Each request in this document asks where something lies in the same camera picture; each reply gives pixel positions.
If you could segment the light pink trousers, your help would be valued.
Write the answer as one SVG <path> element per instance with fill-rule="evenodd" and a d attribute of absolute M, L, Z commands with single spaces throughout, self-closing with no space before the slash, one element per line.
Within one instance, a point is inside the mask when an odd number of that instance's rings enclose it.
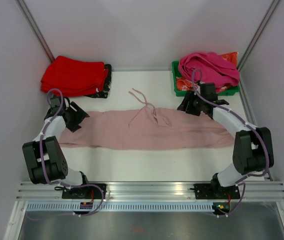
<path fill-rule="evenodd" d="M 147 100 L 141 103 L 141 109 L 90 111 L 80 129 L 65 129 L 58 142 L 68 148 L 114 150 L 221 148 L 234 144 L 234 137 L 206 115 L 154 107 Z"/>

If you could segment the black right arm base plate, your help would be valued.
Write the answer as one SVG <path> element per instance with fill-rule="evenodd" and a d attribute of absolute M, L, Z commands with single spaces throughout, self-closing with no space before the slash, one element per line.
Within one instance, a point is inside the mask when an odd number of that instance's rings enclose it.
<path fill-rule="evenodd" d="M 194 191 L 197 200 L 239 200 L 239 188 L 235 185 L 228 187 L 213 187 L 210 183 L 196 183 L 190 190 Z"/>

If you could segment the magenta crumpled trousers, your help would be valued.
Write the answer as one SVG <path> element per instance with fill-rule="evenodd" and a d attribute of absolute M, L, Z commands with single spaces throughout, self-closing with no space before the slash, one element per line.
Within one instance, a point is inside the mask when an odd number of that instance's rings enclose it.
<path fill-rule="evenodd" d="M 201 72 L 195 74 L 195 81 L 214 83 L 217 92 L 223 92 L 230 87 L 238 86 L 240 72 L 237 69 L 238 53 L 229 52 L 218 55 L 215 52 L 194 52 L 180 59 L 178 71 L 188 82 L 192 82 L 195 69 Z"/>

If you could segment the aluminium mounting rail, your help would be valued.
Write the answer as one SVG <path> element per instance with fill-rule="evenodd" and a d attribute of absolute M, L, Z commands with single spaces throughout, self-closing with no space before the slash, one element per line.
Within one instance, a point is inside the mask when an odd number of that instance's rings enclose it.
<path fill-rule="evenodd" d="M 107 182 L 107 202 L 196 202 L 194 182 Z M 53 185 L 22 182 L 15 197 L 21 201 L 59 201 L 62 191 Z M 246 181 L 243 202 L 284 202 L 279 181 Z"/>

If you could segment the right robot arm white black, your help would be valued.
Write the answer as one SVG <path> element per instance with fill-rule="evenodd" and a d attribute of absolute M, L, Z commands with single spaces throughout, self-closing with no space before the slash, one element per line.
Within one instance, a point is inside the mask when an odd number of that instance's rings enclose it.
<path fill-rule="evenodd" d="M 248 177 L 263 177 L 274 166 L 271 131 L 245 121 L 224 99 L 213 83 L 201 83 L 188 90 L 177 108 L 187 114 L 201 113 L 221 124 L 234 138 L 232 163 L 212 176 L 208 190 L 216 199 L 232 194 Z"/>

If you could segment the green plastic bin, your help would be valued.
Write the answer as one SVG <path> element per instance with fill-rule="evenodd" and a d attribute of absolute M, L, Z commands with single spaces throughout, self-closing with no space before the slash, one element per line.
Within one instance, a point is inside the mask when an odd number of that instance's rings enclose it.
<path fill-rule="evenodd" d="M 179 61 L 171 63 L 172 76 L 173 76 L 173 89 L 177 97 L 184 97 L 188 90 L 192 90 L 192 83 L 186 80 L 178 70 Z M 240 92 L 240 86 L 230 86 L 219 91 L 219 96 L 234 96 L 235 93 Z"/>

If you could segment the right aluminium frame post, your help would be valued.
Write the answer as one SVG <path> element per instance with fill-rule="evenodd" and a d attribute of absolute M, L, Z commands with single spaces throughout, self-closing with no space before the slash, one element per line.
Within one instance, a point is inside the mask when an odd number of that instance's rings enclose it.
<path fill-rule="evenodd" d="M 271 21 L 273 15 L 277 11 L 281 2 L 282 2 L 282 0 L 272 0 L 271 1 L 269 7 L 267 8 L 265 14 L 263 15 L 263 18 L 261 19 L 256 31 L 254 32 L 247 48 L 245 49 L 238 65 L 237 65 L 237 69 L 238 69 L 239 72 L 244 68 L 244 66 L 245 66 L 247 60 L 249 59 L 252 51 L 254 50 L 255 46 L 257 45 L 258 41 L 260 40 L 263 32 L 267 28 L 269 22 Z"/>

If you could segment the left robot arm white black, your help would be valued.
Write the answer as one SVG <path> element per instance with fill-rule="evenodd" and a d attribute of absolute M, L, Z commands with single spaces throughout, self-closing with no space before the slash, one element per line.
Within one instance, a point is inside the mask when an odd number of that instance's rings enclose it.
<path fill-rule="evenodd" d="M 49 109 L 40 133 L 22 146 L 27 172 L 33 184 L 73 188 L 73 193 L 81 199 L 90 195 L 91 186 L 86 175 L 69 168 L 59 144 L 65 130 L 75 133 L 88 117 L 82 108 L 67 97 L 53 96 L 49 100 Z"/>

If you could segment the folded red trousers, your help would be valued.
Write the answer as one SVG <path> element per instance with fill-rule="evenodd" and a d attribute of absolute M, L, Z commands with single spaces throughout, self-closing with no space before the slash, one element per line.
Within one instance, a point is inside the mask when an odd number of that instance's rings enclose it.
<path fill-rule="evenodd" d="M 86 62 L 58 56 L 48 66 L 40 90 L 59 89 L 65 97 L 80 97 L 103 91 L 109 70 L 103 62 Z"/>

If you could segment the aluminium frame post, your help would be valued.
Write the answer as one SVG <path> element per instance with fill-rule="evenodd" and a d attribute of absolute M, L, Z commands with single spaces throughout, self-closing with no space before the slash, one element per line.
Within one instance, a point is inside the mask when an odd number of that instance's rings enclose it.
<path fill-rule="evenodd" d="M 55 60 L 55 57 L 45 40 L 44 35 L 42 34 L 31 10 L 29 9 L 27 3 L 25 0 L 16 0 L 15 1 L 17 6 L 19 7 L 21 13 L 23 14 L 26 22 L 28 23 L 31 31 L 35 35 L 38 43 L 40 44 L 42 50 L 44 51 L 44 54 L 46 55 L 47 59 L 49 60 L 50 63 L 52 63 Z"/>
<path fill-rule="evenodd" d="M 263 15 L 263 18 L 261 19 L 256 31 L 254 32 L 247 48 L 245 49 L 238 65 L 237 65 L 237 69 L 238 69 L 239 72 L 244 68 L 244 66 L 245 66 L 247 60 L 249 59 L 252 51 L 254 50 L 255 46 L 257 45 L 258 41 L 260 40 L 263 32 L 267 28 L 269 22 L 271 21 L 273 15 L 277 11 L 281 2 L 282 2 L 282 0 L 272 0 L 271 1 L 269 7 L 267 8 L 265 14 Z"/>

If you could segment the orange floral trousers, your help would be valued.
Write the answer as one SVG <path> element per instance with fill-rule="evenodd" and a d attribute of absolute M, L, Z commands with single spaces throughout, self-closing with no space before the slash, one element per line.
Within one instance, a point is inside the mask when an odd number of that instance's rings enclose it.
<path fill-rule="evenodd" d="M 182 97 L 192 89 L 193 70 L 203 83 L 214 83 L 220 96 L 233 96 L 237 93 L 240 83 L 240 72 L 237 69 L 238 52 L 216 54 L 215 52 L 194 52 L 173 61 L 172 74 L 176 96 Z"/>

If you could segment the left aluminium frame post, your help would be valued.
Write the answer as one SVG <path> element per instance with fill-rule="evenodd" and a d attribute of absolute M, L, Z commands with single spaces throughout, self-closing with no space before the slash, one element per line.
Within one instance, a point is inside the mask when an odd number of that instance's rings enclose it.
<path fill-rule="evenodd" d="M 21 13 L 23 14 L 26 22 L 28 23 L 31 31 L 35 35 L 38 43 L 40 44 L 42 50 L 44 51 L 44 54 L 46 55 L 47 59 L 49 60 L 50 63 L 52 63 L 55 60 L 55 57 L 45 40 L 44 35 L 42 34 L 31 10 L 29 9 L 27 3 L 25 0 L 16 0 L 15 1 L 17 6 L 19 7 Z"/>

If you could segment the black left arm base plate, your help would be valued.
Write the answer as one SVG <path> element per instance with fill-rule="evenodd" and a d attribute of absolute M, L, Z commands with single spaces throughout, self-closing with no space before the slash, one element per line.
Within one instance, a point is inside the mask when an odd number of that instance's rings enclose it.
<path fill-rule="evenodd" d="M 100 190 L 94 186 L 86 186 L 81 188 L 64 188 L 62 190 L 62 199 L 68 200 L 84 200 L 84 199 L 93 199 L 101 200 L 102 194 Z"/>

